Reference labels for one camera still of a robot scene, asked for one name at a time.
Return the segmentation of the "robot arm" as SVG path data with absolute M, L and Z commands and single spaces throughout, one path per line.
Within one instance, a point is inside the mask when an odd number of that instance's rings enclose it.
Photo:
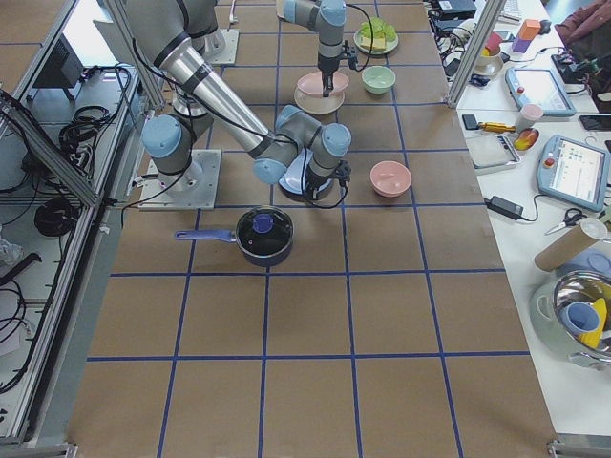
M 278 17 L 318 35 L 317 67 L 321 72 L 322 96 L 334 91 L 334 74 L 343 60 L 356 71 L 357 50 L 344 39 L 347 4 L 340 0 L 286 0 L 277 4 Z
M 303 150 L 312 153 L 302 167 L 301 195 L 318 199 L 332 179 L 349 183 L 344 156 L 349 129 L 324 125 L 287 105 L 269 130 L 204 60 L 200 45 L 219 25 L 213 1 L 128 1 L 125 4 L 132 47 L 151 72 L 197 100 L 253 158 L 253 173 L 262 182 L 277 183 Z

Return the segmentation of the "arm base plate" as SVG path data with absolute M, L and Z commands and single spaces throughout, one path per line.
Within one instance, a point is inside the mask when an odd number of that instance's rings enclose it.
M 220 149 L 194 149 L 190 168 L 177 184 L 166 191 L 166 186 L 173 180 L 159 175 L 150 159 L 147 173 L 154 177 L 143 182 L 137 208 L 142 211 L 212 210 L 216 203 L 220 170 Z
M 194 48 L 211 65 L 232 66 L 236 62 L 240 32 L 217 29 L 204 37 L 193 38 Z

